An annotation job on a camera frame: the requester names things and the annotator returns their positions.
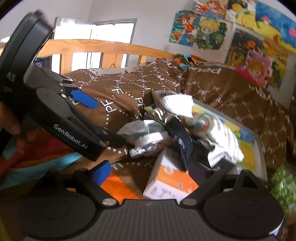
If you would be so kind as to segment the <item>white muslin cloth blue print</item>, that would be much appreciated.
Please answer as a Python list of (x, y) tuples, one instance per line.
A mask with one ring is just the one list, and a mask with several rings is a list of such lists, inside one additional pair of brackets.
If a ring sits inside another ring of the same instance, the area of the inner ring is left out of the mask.
[(233, 164), (241, 162), (244, 155), (239, 147), (238, 140), (234, 133), (222, 123), (216, 116), (207, 118), (209, 127), (206, 135), (209, 144), (214, 148), (208, 153), (210, 167), (214, 167), (225, 159)]

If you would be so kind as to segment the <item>plain white cloth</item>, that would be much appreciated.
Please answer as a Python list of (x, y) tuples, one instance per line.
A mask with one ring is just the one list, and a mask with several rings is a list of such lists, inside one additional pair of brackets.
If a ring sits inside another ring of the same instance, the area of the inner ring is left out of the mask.
[(193, 98), (185, 94), (173, 94), (164, 96), (161, 104), (170, 113), (193, 118), (192, 108), (194, 106)]

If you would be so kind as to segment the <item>black plastic basket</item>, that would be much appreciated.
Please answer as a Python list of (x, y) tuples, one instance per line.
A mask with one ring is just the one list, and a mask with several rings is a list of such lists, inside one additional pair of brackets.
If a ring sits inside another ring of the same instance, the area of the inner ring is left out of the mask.
[(52, 56), (36, 58), (33, 63), (37, 68), (52, 70)]

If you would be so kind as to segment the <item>brown PF patterned blanket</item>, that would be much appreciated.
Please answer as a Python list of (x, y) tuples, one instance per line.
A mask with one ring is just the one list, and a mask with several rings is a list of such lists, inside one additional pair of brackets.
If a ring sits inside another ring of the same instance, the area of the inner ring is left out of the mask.
[(284, 164), (287, 148), (295, 148), (294, 129), (285, 108), (267, 90), (220, 64), (183, 69), (175, 59), (159, 59), (131, 73), (96, 74), (79, 69), (67, 76), (98, 101), (95, 109), (76, 100), (74, 106), (112, 132), (144, 115), (144, 108), (154, 101), (152, 91), (172, 91), (188, 94), (254, 131), (268, 170)]

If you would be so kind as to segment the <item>framed colourful cartoon painting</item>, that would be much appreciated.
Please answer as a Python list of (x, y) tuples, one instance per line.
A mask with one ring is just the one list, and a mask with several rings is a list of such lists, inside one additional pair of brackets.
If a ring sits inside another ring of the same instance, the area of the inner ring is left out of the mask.
[(209, 168), (220, 168), (231, 174), (238, 174), (241, 170), (247, 169), (251, 171), (256, 177), (263, 181), (267, 181), (265, 160), (262, 146), (257, 134), (234, 119), (226, 116), (222, 112), (215, 110), (214, 108), (200, 101), (194, 100), (193, 102), (194, 106), (192, 108), (192, 115), (194, 116), (196, 113), (200, 113), (207, 117), (216, 116), (234, 133), (238, 140), (239, 147), (244, 155), (243, 161), (237, 162), (236, 164), (222, 159), (214, 167), (210, 167), (208, 162), (208, 153), (214, 148), (209, 144), (207, 137), (200, 138), (193, 135), (193, 137), (199, 138), (201, 144), (204, 146), (204, 151), (201, 152), (202, 156), (200, 162)]

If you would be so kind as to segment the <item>orange white product box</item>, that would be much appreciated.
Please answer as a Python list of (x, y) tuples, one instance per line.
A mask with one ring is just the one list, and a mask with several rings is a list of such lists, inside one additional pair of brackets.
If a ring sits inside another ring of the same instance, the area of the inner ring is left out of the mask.
[(169, 148), (160, 152), (143, 192), (144, 197), (175, 199), (179, 203), (199, 187), (189, 172), (180, 170), (178, 157), (178, 153)]

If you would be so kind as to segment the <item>wooden bed headboard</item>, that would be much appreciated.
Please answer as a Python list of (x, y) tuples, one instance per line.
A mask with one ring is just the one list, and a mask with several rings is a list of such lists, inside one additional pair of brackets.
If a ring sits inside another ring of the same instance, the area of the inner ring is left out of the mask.
[(65, 75), (71, 72), (72, 58), (78, 52), (99, 52), (102, 54), (100, 67), (106, 68), (112, 64), (118, 66), (124, 54), (138, 56), (138, 64), (145, 63), (147, 57), (173, 58), (174, 54), (158, 49), (102, 40), (48, 40), (41, 49), (38, 58), (60, 54), (60, 74)]

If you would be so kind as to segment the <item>striped colourful baby cloth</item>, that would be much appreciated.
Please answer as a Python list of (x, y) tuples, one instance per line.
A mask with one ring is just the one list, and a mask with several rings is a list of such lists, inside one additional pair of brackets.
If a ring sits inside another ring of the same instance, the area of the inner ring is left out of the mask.
[(206, 138), (213, 127), (212, 118), (200, 113), (196, 113), (192, 118), (182, 116), (181, 122), (192, 135), (200, 138)]

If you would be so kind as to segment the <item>dark navy sock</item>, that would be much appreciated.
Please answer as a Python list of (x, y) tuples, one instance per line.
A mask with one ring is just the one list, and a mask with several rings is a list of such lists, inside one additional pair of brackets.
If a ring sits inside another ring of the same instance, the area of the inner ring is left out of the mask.
[(193, 143), (189, 133), (179, 119), (173, 115), (170, 115), (167, 119), (165, 130), (176, 142), (181, 170), (188, 171), (188, 162), (193, 150)]

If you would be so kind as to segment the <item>green white filled plastic bag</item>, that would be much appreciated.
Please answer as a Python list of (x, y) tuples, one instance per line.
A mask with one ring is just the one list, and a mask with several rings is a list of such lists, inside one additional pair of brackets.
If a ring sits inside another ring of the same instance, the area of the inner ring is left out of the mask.
[(295, 173), (281, 166), (271, 178), (271, 194), (280, 203), (286, 216), (295, 214)]

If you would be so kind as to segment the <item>cartoon posters on wall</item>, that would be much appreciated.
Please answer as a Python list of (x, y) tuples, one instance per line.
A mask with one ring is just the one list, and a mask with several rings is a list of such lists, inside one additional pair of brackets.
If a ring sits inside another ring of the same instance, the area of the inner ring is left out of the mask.
[(171, 43), (222, 62), (284, 106), (295, 105), (295, 21), (261, 1), (193, 1), (176, 13)]

